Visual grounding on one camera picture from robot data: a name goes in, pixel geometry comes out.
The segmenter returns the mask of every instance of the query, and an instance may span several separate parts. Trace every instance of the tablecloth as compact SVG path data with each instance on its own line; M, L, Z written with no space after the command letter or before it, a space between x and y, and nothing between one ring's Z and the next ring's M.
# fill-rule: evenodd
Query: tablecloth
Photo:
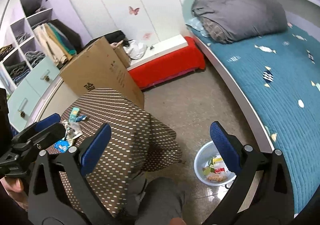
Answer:
M145 112L121 93L99 88L86 93L68 107L61 120L68 120L73 107L88 119L79 122L83 140L94 135L103 123L111 126L112 137L93 173L87 181L103 205L116 215L125 204L131 174L157 171L178 162L182 152L175 141L176 132ZM50 154L59 153L51 146ZM72 206L81 211L65 173L60 173Z

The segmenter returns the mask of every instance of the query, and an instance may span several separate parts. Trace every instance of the quilted mattress cover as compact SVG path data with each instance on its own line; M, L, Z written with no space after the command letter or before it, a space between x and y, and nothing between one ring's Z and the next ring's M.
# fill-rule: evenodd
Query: quilted mattress cover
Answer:
M192 31L228 69L283 152L298 213L320 183L320 43L288 26L227 45Z

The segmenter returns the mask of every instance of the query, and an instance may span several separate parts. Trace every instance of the light green cabinet door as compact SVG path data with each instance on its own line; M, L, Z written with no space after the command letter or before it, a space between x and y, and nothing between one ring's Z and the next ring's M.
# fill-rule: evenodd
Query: light green cabinet door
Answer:
M40 96L24 79L8 100L10 123L20 132L24 129Z
M59 69L46 56L32 69L26 80L41 97L59 73Z

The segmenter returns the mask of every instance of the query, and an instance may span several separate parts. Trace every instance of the gray duvet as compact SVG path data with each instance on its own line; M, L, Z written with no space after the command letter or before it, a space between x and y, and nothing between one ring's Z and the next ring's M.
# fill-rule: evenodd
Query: gray duvet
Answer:
M220 43L287 29L284 9L276 0L199 0L193 12Z

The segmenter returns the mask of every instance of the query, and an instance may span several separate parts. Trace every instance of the red fabric cover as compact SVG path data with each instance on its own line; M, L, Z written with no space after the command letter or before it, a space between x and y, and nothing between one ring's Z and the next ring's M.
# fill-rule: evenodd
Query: red fabric cover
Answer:
M185 37L188 46L163 55L148 63L129 71L131 77L140 89L146 88L160 80L168 80L170 76L177 76L189 69L205 69L202 52L196 47L191 37Z

